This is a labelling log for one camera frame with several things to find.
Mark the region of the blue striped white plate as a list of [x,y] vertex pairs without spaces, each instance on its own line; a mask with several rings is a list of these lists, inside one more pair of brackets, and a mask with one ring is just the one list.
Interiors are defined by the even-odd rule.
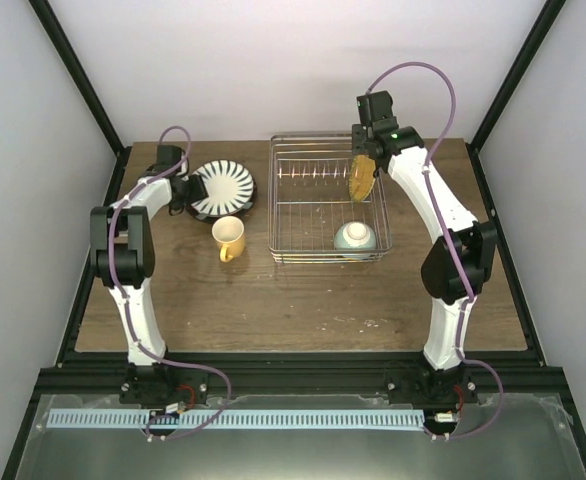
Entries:
[[208,198],[191,205],[199,219],[238,214],[253,205],[255,181],[249,170],[232,160],[220,159],[200,166],[194,174],[203,177]]

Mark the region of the yellow woven bamboo plate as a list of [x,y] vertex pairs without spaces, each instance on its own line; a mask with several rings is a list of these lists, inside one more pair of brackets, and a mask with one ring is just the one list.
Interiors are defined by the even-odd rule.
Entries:
[[375,184],[376,163],[367,155],[355,155],[349,174],[349,196],[353,202],[363,202]]

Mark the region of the green dotted white bowl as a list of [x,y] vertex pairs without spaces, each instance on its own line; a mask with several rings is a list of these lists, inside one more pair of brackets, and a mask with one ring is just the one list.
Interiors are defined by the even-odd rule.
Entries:
[[372,256],[369,250],[376,249],[373,229],[363,222],[351,221],[343,224],[334,236],[334,249],[346,259],[365,260]]

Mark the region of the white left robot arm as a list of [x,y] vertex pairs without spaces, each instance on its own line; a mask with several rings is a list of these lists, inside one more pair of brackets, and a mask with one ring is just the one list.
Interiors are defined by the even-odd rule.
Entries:
[[206,197],[203,181],[188,171],[186,150],[160,144],[155,162],[128,193],[90,213],[90,265],[116,304],[127,361],[136,367],[160,364],[167,353],[151,297],[156,266],[151,220],[163,208],[180,214],[190,201]]

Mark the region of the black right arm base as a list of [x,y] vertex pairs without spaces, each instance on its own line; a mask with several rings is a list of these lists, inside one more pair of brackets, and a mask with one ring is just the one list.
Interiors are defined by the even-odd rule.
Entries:
[[434,370],[428,362],[391,361],[385,365],[383,385],[391,403],[413,406],[452,406],[476,403],[477,394],[468,389],[470,377],[463,366]]

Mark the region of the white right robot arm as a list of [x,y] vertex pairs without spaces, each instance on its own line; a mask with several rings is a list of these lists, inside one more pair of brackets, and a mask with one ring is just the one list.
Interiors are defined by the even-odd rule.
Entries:
[[379,174],[386,173],[405,192],[432,241],[421,266],[422,283],[432,299],[423,348],[431,368],[418,376],[417,389],[424,400],[438,403],[453,390],[447,370],[464,360],[470,313],[492,275],[497,230],[492,222],[479,221],[455,196],[417,131],[399,125],[388,92],[365,93],[356,103],[351,199],[363,201]]

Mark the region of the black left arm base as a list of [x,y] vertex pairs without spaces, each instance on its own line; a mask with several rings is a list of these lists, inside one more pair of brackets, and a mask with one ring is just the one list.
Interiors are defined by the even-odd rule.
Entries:
[[209,375],[199,370],[130,365],[119,399],[122,404],[143,408],[159,409],[174,403],[193,407],[206,400],[208,380]]

